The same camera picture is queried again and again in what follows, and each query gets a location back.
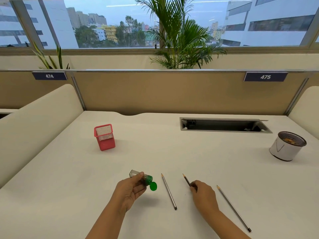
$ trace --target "glass pane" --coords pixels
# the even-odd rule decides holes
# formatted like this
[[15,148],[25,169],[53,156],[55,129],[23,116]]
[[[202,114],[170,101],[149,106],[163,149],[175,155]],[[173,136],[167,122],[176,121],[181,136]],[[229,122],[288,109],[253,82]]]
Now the glass pane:
[[189,18],[221,46],[299,46],[319,0],[194,0]]
[[0,47],[27,47],[30,42],[10,2],[0,2]]
[[135,0],[43,2],[63,49],[155,46],[153,39],[146,38],[144,32],[150,28],[158,29],[158,19],[150,19]]
[[55,49],[55,41],[38,0],[24,0],[26,10],[45,49]]

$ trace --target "pencil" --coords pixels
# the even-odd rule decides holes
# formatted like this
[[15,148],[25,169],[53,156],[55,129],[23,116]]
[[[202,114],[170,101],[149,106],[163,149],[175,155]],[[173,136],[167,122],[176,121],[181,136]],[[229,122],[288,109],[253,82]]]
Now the pencil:
[[162,175],[164,184],[165,184],[165,186],[166,186],[167,192],[168,192],[168,194],[169,194],[169,196],[170,196],[170,198],[171,198],[171,201],[172,201],[172,203],[173,203],[174,209],[177,210],[175,201],[174,201],[174,199],[173,199],[173,196],[172,196],[171,192],[169,191],[169,188],[168,188],[168,185],[167,185],[166,180],[165,180],[165,178],[164,178],[164,175],[163,175],[163,174],[161,174],[161,175]]
[[224,194],[224,192],[221,190],[221,188],[217,185],[217,189],[221,192],[221,194],[223,195],[223,197],[225,198],[225,200],[228,202],[228,204],[230,205],[230,207],[234,210],[234,212],[237,214],[237,216],[239,217],[239,219],[241,220],[241,222],[245,225],[245,227],[247,228],[247,230],[249,232],[251,232],[251,229],[249,228],[249,226],[247,226],[246,222],[241,218],[240,214],[237,212],[237,210],[235,209],[235,207],[232,205],[232,203],[230,203],[229,199],[226,197],[226,195]]
[[183,174],[183,176],[184,176],[184,179],[186,180],[186,182],[188,183],[188,185],[189,185],[189,187],[191,186],[190,185],[190,182],[188,181],[188,179],[186,178],[186,176]]

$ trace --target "hand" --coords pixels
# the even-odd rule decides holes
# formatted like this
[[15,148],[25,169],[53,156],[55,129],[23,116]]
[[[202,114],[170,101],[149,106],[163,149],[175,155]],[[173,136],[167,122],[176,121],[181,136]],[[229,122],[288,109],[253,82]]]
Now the hand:
[[146,190],[146,186],[141,182],[143,176],[144,172],[140,172],[131,178],[118,182],[110,201],[120,203],[120,210],[127,212],[134,201]]
[[195,180],[190,183],[190,191],[193,194],[193,201],[201,213],[202,217],[207,221],[212,215],[219,215],[219,208],[216,200],[215,191],[211,186]]

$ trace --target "cream cushioned panel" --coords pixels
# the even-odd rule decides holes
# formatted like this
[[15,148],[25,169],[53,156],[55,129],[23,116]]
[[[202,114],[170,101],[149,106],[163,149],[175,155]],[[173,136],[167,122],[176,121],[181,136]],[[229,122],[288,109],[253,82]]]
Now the cream cushioned panel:
[[82,112],[66,84],[0,119],[0,188]]
[[288,117],[319,139],[319,86],[306,89]]

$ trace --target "red mesh pen holder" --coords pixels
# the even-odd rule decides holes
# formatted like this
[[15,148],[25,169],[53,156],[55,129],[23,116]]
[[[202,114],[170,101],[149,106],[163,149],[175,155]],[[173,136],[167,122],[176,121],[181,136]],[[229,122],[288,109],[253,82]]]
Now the red mesh pen holder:
[[115,147],[115,140],[114,140],[113,129],[111,124],[95,127],[94,136],[96,137],[96,140],[98,141],[101,151]]

